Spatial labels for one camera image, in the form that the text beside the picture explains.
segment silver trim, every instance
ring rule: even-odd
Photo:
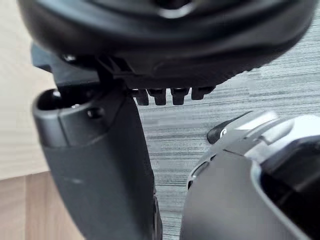
[[[257,144],[247,151],[244,156],[251,161],[261,164],[280,152],[280,150],[287,148],[294,141],[307,137],[320,136],[320,127],[317,127],[320,126],[320,117],[304,115],[289,119],[281,124],[284,123],[292,125],[292,129],[287,135],[270,144],[263,140],[257,141]],[[277,131],[277,126],[278,125],[269,128],[267,131]]]

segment screw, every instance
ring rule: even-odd
[[[67,62],[74,62],[75,60],[77,60],[76,56],[74,56],[74,55],[68,54],[68,55],[63,55],[62,57]]]

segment black plastic part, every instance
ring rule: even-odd
[[[132,89],[131,94],[134,98],[136,98],[136,102],[140,106],[148,106],[149,105],[148,93],[145,89]]]
[[[183,105],[190,88],[171,88],[173,105]]]
[[[207,87],[193,87],[191,92],[192,100],[202,100],[204,96],[211,93],[216,87],[207,86]]]
[[[33,116],[51,174],[83,236],[152,239],[154,175],[133,99],[119,86],[60,108],[52,93],[34,102]]]
[[[319,202],[304,197],[303,194],[266,173],[261,175],[261,187],[273,203],[310,239],[320,239]],[[314,194],[319,193],[319,189],[314,190]]]
[[[240,116],[237,116],[231,120],[227,120],[224,121],[222,123],[220,123],[219,125],[215,126],[214,128],[212,128],[206,135],[206,139],[208,140],[208,142],[210,144],[215,144],[219,139],[220,139],[220,134],[223,131],[223,129],[230,123],[232,123],[233,121],[247,115],[248,113],[251,113],[252,111],[248,111]]]
[[[163,106],[166,105],[166,91],[167,89],[148,89],[147,90],[151,97],[154,97],[155,105]]]

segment wooden floor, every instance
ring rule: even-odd
[[[0,181],[1,240],[83,240],[49,172]]]

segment gray carpet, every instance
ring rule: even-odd
[[[304,39],[273,63],[219,85],[202,101],[139,107],[154,170],[164,240],[178,240],[190,170],[209,148],[210,128],[246,111],[320,115],[320,7]]]

